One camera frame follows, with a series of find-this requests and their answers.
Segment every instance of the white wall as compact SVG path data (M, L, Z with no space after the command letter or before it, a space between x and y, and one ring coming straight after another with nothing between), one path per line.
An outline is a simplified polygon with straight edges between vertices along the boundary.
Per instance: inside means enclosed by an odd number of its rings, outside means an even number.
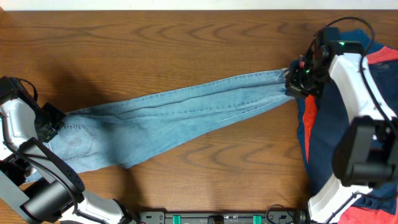
M398 9L398 0L0 0L15 10Z

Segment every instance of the dark blue cloth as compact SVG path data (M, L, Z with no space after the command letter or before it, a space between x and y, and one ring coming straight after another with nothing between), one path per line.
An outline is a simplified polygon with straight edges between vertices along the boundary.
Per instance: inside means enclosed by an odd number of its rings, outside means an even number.
M360 41L364 47L370 42L366 33L360 29L342 33L341 39ZM382 44L373 43L369 50L369 54L377 52L382 48ZM377 65L370 65L369 67L383 98L390 108L397 113L398 89L396 87L398 86L398 62L384 62ZM316 194L324 186L332 173L331 158L333 157L334 148L349 126L348 115L337 86L335 84L326 85L322 99L317 101L319 109L311 133L309 161L307 164L307 160L305 159L304 125L302 119L305 111L305 100L298 99L297 102L299 110L297 137L304 155L304 164L307 169L310 189L313 194ZM384 184L380 189L373 190L371 194L378 197L390 197L395 193L396 189L397 182ZM395 215L397 205L396 200L379 202L374 199L361 198L354 203L354 206L382 209Z

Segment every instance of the folded denim pants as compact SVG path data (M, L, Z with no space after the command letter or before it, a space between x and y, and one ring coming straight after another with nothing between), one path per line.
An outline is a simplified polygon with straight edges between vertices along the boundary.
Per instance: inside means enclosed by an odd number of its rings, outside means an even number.
M73 111L47 147L76 172L111 165L129 168L291 100L285 94L284 72L238 75ZM39 178L36 172L27 181Z

